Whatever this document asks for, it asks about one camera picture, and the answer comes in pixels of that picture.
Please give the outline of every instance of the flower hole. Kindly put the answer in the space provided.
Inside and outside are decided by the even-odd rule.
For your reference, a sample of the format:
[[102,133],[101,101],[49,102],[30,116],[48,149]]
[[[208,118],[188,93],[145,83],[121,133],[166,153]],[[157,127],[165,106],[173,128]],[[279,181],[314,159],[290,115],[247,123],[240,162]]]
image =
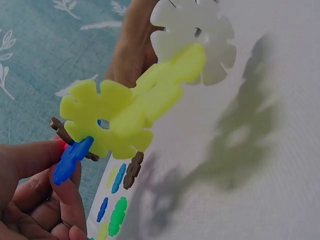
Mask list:
[[109,129],[109,122],[103,119],[98,119],[97,124],[102,128],[102,129]]
[[194,33],[194,37],[197,39],[200,37],[200,35],[202,34],[202,30],[199,27],[195,28],[195,33]]

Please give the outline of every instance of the white leaf print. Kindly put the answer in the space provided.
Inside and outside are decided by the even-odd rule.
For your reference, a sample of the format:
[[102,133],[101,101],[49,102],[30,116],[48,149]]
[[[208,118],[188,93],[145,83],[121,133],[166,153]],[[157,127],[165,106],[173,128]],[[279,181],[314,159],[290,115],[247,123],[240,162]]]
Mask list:
[[76,2],[76,1],[73,1],[72,3],[70,3],[68,9],[69,9],[69,10],[72,10],[72,9],[74,9],[74,8],[76,7],[76,5],[77,5],[77,2]]
[[65,10],[66,10],[63,6],[60,6],[60,5],[55,5],[54,8],[55,8],[55,9],[62,10],[62,11],[65,11]]
[[81,18],[76,16],[75,14],[73,14],[71,12],[71,10],[73,10],[75,8],[75,6],[77,5],[77,1],[71,1],[71,0],[53,0],[53,3],[55,3],[54,8],[62,10],[62,11],[66,11],[68,14],[70,14],[73,18],[80,20]]
[[12,36],[12,30],[9,30],[3,37],[2,46],[6,45],[10,41],[11,36]]
[[119,16],[123,16],[126,14],[127,7],[121,6],[119,3],[112,1],[111,5],[113,7],[112,11],[116,12],[119,14]]
[[5,82],[6,82],[6,77],[9,73],[9,67],[5,66],[0,63],[0,88],[3,89],[3,91],[12,99],[15,100],[15,98],[6,90]]
[[64,4],[63,4],[62,2],[60,2],[60,1],[58,1],[58,0],[53,0],[53,2],[54,2],[55,4],[57,4],[58,6],[61,6],[61,7],[64,6]]
[[7,54],[4,54],[2,56],[0,56],[0,61],[5,61],[5,60],[8,60],[9,58],[11,58],[13,55],[13,53],[7,53]]
[[2,50],[6,50],[11,48],[13,45],[15,45],[17,39],[11,39],[6,45],[4,45],[4,47],[2,48]]
[[[94,75],[94,76],[91,77],[90,79],[95,80],[97,77],[98,77],[98,74]],[[75,80],[73,83],[71,83],[71,85],[69,85],[69,86],[67,86],[66,88],[64,88],[64,89],[56,92],[55,95],[58,96],[58,97],[61,97],[61,98],[64,97],[64,96],[66,96],[66,95],[68,95],[68,94],[70,93],[69,91],[70,91],[71,87],[72,87],[74,84],[79,83],[79,82],[81,82],[81,81],[82,81],[82,80]]]
[[121,21],[103,21],[103,22],[99,22],[99,23],[84,25],[80,28],[80,30],[120,28],[121,26],[122,26]]

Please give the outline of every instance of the white foam flower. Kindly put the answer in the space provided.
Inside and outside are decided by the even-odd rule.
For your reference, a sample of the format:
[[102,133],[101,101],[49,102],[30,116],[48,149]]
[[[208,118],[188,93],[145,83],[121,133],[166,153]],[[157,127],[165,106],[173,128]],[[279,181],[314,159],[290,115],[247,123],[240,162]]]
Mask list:
[[168,61],[188,44],[200,42],[206,48],[207,62],[195,83],[201,79],[204,85],[223,81],[225,68],[235,64],[237,49],[227,42],[235,38],[229,19],[218,18],[218,12],[219,5],[213,0],[160,0],[150,18],[153,25],[165,27],[151,35],[158,61]]

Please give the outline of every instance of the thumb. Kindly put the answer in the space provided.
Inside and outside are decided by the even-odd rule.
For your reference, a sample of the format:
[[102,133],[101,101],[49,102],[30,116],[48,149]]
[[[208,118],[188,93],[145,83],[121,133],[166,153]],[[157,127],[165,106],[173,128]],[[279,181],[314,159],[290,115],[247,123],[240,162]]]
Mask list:
[[70,228],[69,238],[70,240],[89,240],[86,234],[77,226],[73,226]]

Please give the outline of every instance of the yellow foam flower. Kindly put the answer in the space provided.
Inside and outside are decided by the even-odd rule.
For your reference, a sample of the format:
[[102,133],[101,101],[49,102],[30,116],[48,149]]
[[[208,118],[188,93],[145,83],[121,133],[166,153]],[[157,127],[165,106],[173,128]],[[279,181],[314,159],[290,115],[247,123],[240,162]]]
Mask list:
[[[146,129],[182,97],[180,83],[195,81],[205,62],[205,48],[192,43],[170,61],[151,66],[134,88],[105,80],[97,93],[94,80],[83,80],[61,101],[65,129],[76,142],[93,137],[90,152],[102,158],[109,150],[115,159],[133,158],[153,139]],[[109,121],[109,129],[100,127],[97,120]]]

